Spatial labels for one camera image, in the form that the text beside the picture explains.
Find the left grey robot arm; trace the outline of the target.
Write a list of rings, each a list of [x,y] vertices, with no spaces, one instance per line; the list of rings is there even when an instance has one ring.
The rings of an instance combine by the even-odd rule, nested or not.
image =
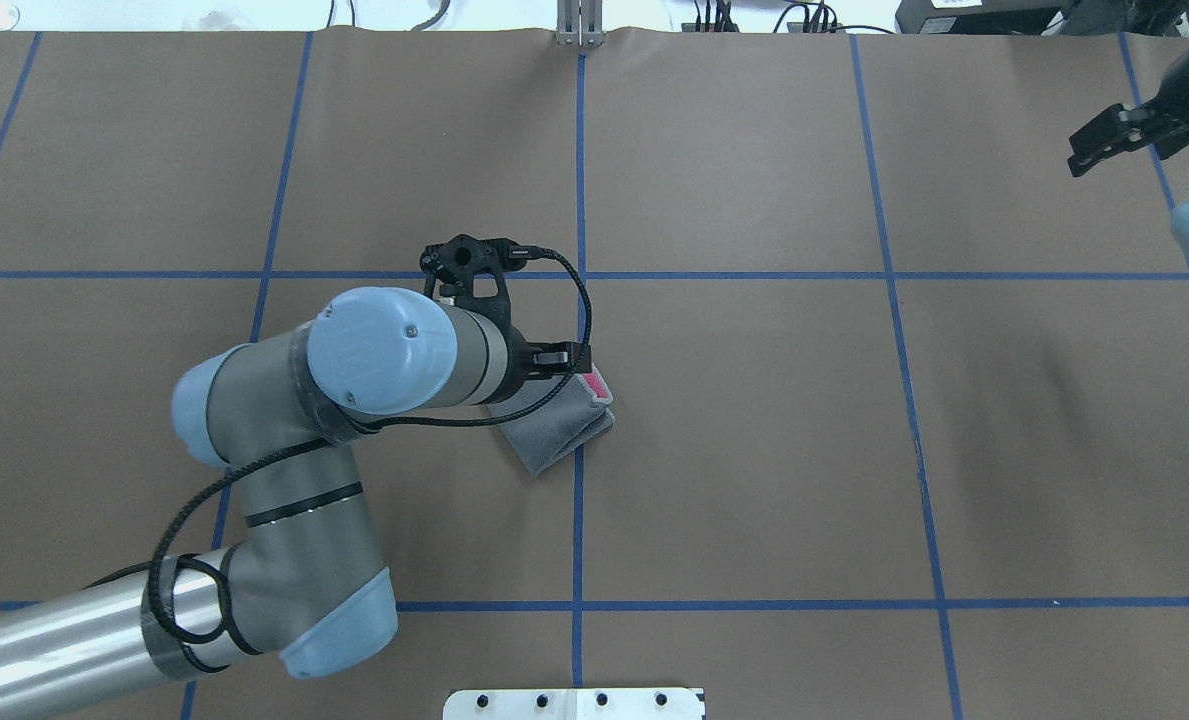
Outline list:
[[[389,428],[474,428],[430,410],[493,404],[547,373],[571,383],[590,337],[585,326],[572,343],[527,342],[507,292],[443,304],[365,286],[188,370],[174,429],[224,476],[146,562],[0,615],[0,719],[51,719],[264,655],[307,680],[379,653],[396,593],[352,447]]]

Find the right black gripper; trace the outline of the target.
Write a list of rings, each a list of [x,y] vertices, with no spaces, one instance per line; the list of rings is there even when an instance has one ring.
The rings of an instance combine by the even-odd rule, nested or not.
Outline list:
[[[1068,169],[1080,178],[1122,152],[1153,145],[1160,160],[1189,146],[1189,51],[1166,68],[1150,108],[1111,105],[1068,138]]]

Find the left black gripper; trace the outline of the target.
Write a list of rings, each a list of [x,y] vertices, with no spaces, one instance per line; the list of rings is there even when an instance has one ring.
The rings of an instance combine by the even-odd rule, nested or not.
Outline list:
[[[589,343],[575,341],[533,343],[511,327],[507,333],[507,372],[502,379],[502,400],[512,398],[536,377],[579,375],[593,372]]]

